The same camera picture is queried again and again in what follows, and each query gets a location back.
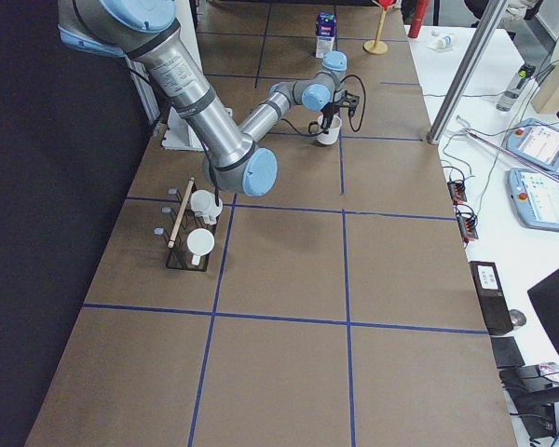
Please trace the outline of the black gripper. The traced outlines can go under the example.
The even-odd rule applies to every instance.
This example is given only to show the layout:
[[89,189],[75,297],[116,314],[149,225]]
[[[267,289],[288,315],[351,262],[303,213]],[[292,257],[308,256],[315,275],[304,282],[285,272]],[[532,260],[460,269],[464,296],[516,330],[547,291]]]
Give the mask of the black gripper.
[[341,99],[327,103],[321,109],[320,129],[328,129],[333,122],[334,115],[342,108],[346,108],[348,110],[348,121],[351,124],[351,119],[356,114],[359,103],[360,97],[358,95],[351,94],[348,91],[344,93]]

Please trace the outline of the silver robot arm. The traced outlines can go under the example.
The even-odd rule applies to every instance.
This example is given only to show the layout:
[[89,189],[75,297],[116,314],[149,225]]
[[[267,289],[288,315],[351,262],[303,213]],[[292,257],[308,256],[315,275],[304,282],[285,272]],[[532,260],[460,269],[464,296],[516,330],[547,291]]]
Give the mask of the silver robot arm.
[[181,39],[172,1],[60,1],[61,40],[67,47],[145,66],[180,118],[204,147],[203,171],[218,189],[263,196],[278,174],[276,156],[258,142],[294,106],[322,113],[326,130],[341,108],[353,115],[359,98],[345,89],[347,57],[327,53],[311,79],[281,82],[241,123],[226,111]]

